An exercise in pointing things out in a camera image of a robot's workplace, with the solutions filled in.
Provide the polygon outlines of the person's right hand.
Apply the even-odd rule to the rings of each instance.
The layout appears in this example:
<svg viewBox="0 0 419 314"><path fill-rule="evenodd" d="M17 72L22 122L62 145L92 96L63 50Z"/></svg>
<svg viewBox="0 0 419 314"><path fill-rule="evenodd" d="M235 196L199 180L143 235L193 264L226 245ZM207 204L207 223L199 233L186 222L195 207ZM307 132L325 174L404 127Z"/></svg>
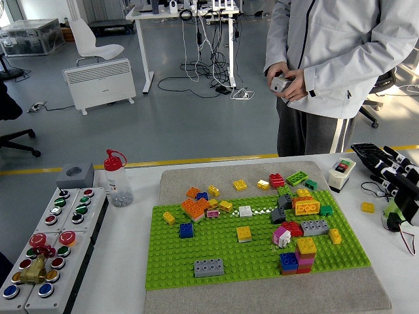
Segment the person's right hand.
<svg viewBox="0 0 419 314"><path fill-rule="evenodd" d="M286 61L281 61L278 63L272 64L267 70L266 70L266 79L267 79L267 86L270 87L272 83L272 79L274 77L278 77L280 75L283 75L285 77L288 76L289 68L287 66Z"/></svg>

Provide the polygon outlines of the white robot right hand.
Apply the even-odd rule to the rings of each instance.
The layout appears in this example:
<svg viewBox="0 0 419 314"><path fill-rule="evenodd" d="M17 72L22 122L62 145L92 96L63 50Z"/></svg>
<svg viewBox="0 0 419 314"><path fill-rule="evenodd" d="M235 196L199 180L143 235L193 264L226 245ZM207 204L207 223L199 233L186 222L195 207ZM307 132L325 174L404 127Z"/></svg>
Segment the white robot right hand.
<svg viewBox="0 0 419 314"><path fill-rule="evenodd" d="M406 175L398 172L393 166L387 164L384 158L379 158L376 154L367 154L367 160L375 171L378 171L383 178L397 187L396 205L407 222L418 226L418 182L414 183L407 177L418 171L418 167L407 157L394 151L392 148L384 147L384 150L395 157L397 164L407 172Z"/></svg>

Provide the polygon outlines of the person's left hand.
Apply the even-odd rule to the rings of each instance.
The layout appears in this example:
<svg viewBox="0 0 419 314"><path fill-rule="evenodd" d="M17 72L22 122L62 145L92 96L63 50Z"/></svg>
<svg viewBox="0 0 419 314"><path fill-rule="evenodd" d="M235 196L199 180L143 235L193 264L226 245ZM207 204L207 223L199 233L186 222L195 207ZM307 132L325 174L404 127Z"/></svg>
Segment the person's left hand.
<svg viewBox="0 0 419 314"><path fill-rule="evenodd" d="M282 97L288 101L298 101L308 95L303 69L290 70L284 73L284 77L291 79L292 82L283 92L276 93L278 97Z"/></svg>

